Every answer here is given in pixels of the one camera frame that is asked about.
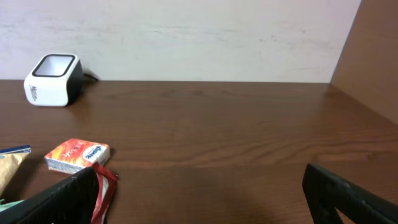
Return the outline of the large white snack bag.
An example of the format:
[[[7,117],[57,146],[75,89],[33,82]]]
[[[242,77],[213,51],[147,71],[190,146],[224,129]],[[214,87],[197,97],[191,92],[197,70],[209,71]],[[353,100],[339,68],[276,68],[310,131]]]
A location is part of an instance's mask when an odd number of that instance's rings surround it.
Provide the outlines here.
[[[8,149],[1,149],[0,158],[0,184],[1,194],[4,192],[8,183],[14,177],[18,168],[25,160],[25,158],[31,153],[31,147],[29,145],[17,146]]]

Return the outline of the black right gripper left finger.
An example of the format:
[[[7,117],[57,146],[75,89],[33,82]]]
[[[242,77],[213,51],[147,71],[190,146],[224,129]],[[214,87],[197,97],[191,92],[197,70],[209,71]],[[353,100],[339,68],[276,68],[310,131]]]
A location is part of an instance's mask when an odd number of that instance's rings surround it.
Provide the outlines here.
[[[87,167],[1,212],[1,223],[90,223],[99,193],[94,168]]]

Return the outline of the red snack packet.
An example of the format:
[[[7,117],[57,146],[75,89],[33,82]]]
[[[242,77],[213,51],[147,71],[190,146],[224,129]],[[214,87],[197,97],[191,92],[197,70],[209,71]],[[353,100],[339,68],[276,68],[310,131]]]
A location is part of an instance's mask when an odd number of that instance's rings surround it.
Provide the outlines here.
[[[95,162],[92,168],[94,168],[98,178],[99,191],[91,218],[91,224],[103,224],[109,204],[116,190],[118,176],[98,162]]]

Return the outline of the white barcode scanner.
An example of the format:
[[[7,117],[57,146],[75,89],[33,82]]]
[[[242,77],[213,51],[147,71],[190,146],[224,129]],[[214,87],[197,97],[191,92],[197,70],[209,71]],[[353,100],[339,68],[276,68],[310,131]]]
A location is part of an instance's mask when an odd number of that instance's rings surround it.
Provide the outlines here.
[[[67,106],[79,96],[84,82],[75,54],[44,55],[24,80],[27,100],[35,106]]]

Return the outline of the teal wet wipes packet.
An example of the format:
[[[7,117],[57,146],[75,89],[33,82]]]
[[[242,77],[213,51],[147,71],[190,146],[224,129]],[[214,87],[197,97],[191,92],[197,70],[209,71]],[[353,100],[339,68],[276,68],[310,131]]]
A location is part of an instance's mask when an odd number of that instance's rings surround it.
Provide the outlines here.
[[[19,200],[19,201],[15,201],[15,202],[5,202],[4,199],[0,199],[0,212],[3,212],[5,210],[7,210],[8,208],[11,208],[15,205],[18,205],[19,203],[23,202],[24,200]]]

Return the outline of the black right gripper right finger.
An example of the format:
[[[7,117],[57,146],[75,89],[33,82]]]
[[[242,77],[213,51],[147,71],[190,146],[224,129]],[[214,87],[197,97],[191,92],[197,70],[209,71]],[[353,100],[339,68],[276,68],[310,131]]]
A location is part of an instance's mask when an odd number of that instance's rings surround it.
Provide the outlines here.
[[[314,224],[397,224],[397,205],[347,181],[318,164],[307,164],[302,188]]]

